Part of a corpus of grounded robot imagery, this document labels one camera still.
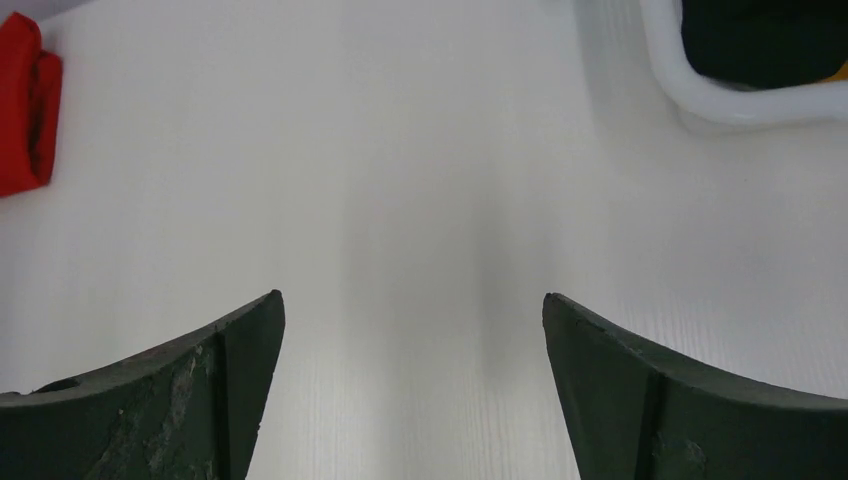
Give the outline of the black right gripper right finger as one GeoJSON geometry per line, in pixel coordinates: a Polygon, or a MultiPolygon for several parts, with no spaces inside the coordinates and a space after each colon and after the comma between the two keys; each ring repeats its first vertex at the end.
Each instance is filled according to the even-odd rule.
{"type": "Polygon", "coordinates": [[[843,479],[847,403],[746,378],[546,295],[547,354],[584,479],[843,479]]]}

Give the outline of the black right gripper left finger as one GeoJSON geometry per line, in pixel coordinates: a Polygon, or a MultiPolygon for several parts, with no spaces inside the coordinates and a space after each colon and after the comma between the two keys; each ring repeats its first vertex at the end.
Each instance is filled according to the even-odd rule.
{"type": "Polygon", "coordinates": [[[5,479],[243,479],[285,329],[279,291],[190,333],[1,396],[5,479]]]}

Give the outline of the black t shirt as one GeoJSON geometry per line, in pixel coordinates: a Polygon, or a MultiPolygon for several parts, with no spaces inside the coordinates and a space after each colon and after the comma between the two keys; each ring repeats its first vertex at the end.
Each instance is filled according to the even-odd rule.
{"type": "Polygon", "coordinates": [[[845,1],[683,1],[686,58],[753,89],[822,83],[847,62],[845,1]]]}

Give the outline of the white plastic laundry basket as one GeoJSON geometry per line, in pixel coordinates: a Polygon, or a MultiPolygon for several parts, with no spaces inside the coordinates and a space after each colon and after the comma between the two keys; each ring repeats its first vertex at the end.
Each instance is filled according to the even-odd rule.
{"type": "Polygon", "coordinates": [[[650,66],[663,92],[680,111],[735,128],[847,120],[847,83],[817,83],[746,91],[696,73],[681,36],[679,1],[642,1],[650,66]]]}

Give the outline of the red folded t shirt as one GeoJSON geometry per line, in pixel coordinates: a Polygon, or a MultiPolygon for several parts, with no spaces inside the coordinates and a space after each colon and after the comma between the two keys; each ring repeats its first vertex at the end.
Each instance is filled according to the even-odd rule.
{"type": "Polygon", "coordinates": [[[18,12],[1,24],[1,195],[49,184],[63,61],[42,46],[38,24],[18,12]]]}

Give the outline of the orange t shirt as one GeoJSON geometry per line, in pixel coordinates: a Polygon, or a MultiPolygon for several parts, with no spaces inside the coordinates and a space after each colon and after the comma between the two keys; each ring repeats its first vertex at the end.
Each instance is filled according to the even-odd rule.
{"type": "Polygon", "coordinates": [[[833,75],[822,80],[822,83],[846,81],[848,79],[848,62],[845,62],[833,75]]]}

